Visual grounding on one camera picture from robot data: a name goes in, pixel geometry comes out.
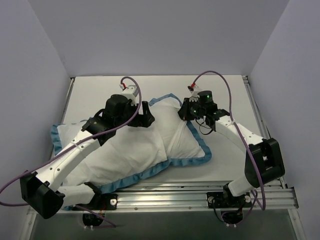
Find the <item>blue white patterned pillowcase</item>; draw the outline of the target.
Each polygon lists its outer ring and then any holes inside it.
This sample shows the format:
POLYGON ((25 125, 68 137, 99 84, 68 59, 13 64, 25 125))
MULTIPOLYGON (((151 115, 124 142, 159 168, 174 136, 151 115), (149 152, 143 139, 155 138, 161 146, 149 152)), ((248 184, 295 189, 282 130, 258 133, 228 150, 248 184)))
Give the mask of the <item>blue white patterned pillowcase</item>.
POLYGON ((212 158, 210 148, 189 121, 178 115, 182 103, 172 93, 148 103, 155 121, 148 128, 124 126, 90 153, 63 180, 62 189, 92 183, 103 194, 151 178, 169 166, 198 166, 212 158))

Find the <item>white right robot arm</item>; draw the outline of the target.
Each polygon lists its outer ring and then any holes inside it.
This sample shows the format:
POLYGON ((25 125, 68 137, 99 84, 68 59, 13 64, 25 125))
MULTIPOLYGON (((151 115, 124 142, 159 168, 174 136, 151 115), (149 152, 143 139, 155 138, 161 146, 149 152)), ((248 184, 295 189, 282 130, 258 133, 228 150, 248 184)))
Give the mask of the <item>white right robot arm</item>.
POLYGON ((178 115, 184 121, 204 120, 212 132, 225 136, 245 153, 243 175, 224 187, 222 200, 225 205, 234 206, 240 196, 285 174, 278 141, 256 135, 236 123, 230 111, 218 108, 211 91, 200 91, 197 97, 184 98, 178 115))

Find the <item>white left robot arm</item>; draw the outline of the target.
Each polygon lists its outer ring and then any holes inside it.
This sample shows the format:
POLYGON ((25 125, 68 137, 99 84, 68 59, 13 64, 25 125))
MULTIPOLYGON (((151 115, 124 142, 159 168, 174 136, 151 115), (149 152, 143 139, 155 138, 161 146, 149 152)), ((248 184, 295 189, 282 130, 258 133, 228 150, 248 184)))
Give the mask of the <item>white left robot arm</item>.
POLYGON ((74 139, 47 165, 20 178, 22 199, 44 219, 61 208, 73 205, 95 210, 101 203, 101 190, 91 182, 62 186, 65 178, 86 157, 103 146, 124 126, 148 128, 155 121, 147 101, 113 94, 76 134, 74 139))

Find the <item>aluminium side rail right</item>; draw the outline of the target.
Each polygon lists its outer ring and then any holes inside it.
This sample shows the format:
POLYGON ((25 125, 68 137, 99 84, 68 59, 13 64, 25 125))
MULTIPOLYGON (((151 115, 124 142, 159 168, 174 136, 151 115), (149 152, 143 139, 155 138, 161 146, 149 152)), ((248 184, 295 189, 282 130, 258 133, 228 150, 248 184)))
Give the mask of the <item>aluminium side rail right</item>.
POLYGON ((279 143, 270 136, 269 130, 264 123, 261 112, 253 97, 253 93, 249 83, 249 77, 247 75, 242 76, 246 91, 249 97, 250 104, 253 109, 255 119, 257 121, 259 134, 262 135, 264 141, 262 147, 255 148, 253 150, 253 156, 259 157, 263 162, 257 164, 261 173, 262 182, 267 186, 271 184, 271 181, 278 181, 283 189, 288 186, 284 181, 283 175, 285 174, 285 167, 280 150, 279 143))

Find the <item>aluminium side rail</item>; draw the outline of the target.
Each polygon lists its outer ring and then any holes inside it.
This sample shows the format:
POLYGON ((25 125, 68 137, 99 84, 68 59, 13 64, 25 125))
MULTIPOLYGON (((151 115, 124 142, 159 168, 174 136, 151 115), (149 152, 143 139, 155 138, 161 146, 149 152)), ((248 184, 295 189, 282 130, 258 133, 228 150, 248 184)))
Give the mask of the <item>aluminium side rail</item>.
POLYGON ((72 124, 71 123, 64 123, 64 121, 65 121, 65 116, 67 113, 69 101, 71 98, 71 94, 73 91, 73 87, 75 84, 75 80, 76 80, 75 77, 72 77, 70 79, 70 85, 69 85, 69 88, 67 91, 67 95, 66 95, 66 99, 65 99, 65 103, 64 103, 64 107, 63 107, 63 111, 62 111, 62 116, 61 116, 59 122, 53 124, 50 128, 50 139, 51 139, 51 142, 53 145, 53 150, 52 150, 52 155, 51 155, 52 157, 57 155, 68 144, 67 132, 71 131, 70 125, 72 125, 72 124))
POLYGON ((288 186, 284 181, 283 175, 285 174, 285 167, 280 150, 279 143, 270 136, 269 130, 264 123, 261 112, 253 97, 253 93, 249 83, 249 77, 247 75, 242 76, 246 91, 249 97, 250 104, 253 109, 255 119, 257 121, 259 134, 262 135, 264 141, 262 147, 255 148, 253 150, 253 156, 259 157, 263 162, 257 164, 261 173, 262 182, 267 186, 271 184, 271 181, 278 181, 283 189, 288 186))

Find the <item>aluminium side rail left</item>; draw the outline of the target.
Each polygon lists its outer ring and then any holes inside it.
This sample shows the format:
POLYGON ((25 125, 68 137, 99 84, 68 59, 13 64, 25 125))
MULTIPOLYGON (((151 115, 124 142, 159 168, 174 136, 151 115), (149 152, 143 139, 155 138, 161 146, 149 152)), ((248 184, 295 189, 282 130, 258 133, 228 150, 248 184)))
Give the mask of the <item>aluminium side rail left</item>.
POLYGON ((69 101, 71 98, 71 94, 73 91, 73 87, 75 84, 75 80, 76 80, 75 77, 72 77, 70 79, 70 85, 69 85, 69 88, 67 91, 67 95, 66 95, 66 99, 65 99, 65 103, 64 103, 64 107, 63 107, 63 111, 62 111, 62 116, 61 116, 59 122, 53 124, 50 128, 50 139, 51 139, 51 142, 53 145, 53 150, 52 150, 52 155, 51 155, 52 157, 57 155, 68 144, 67 132, 71 131, 70 125, 72 125, 72 124, 71 123, 64 123, 64 121, 65 121, 65 116, 67 113, 69 101))

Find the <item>aluminium front rail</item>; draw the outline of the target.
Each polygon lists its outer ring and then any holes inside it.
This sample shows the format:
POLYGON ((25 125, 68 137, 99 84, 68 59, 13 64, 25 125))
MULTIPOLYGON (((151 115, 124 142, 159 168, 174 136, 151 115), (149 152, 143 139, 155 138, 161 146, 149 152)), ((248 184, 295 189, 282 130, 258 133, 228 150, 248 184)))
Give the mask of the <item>aluminium front rail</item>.
MULTIPOLYGON (((238 208, 208 208, 207 192, 223 192, 222 182, 147 182, 120 188, 109 194, 117 194, 117 213, 129 212, 184 212, 222 210, 232 211, 238 208)), ((257 201, 254 194, 248 192, 253 208, 266 203, 267 210, 290 210, 298 208, 298 201, 293 188, 282 188, 278 181, 264 187, 264 193, 257 189, 257 201)))

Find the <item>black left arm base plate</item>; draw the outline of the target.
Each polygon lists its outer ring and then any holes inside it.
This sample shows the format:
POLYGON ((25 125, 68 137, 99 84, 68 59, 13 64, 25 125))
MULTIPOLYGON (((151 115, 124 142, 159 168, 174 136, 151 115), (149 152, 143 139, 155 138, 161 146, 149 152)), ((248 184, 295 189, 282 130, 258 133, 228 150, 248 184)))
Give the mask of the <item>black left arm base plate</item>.
POLYGON ((79 204, 79 206, 97 211, 113 211, 117 209, 118 195, 115 193, 95 194, 88 204, 79 204))

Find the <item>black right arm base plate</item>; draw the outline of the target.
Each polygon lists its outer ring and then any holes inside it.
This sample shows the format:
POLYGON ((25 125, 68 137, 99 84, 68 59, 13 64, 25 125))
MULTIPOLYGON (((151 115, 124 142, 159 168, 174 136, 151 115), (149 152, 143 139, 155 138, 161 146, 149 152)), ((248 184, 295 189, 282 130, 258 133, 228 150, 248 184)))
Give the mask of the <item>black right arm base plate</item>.
POLYGON ((241 196, 227 196, 222 191, 207 192, 207 206, 209 209, 238 209, 249 208, 252 206, 252 200, 249 193, 241 196))

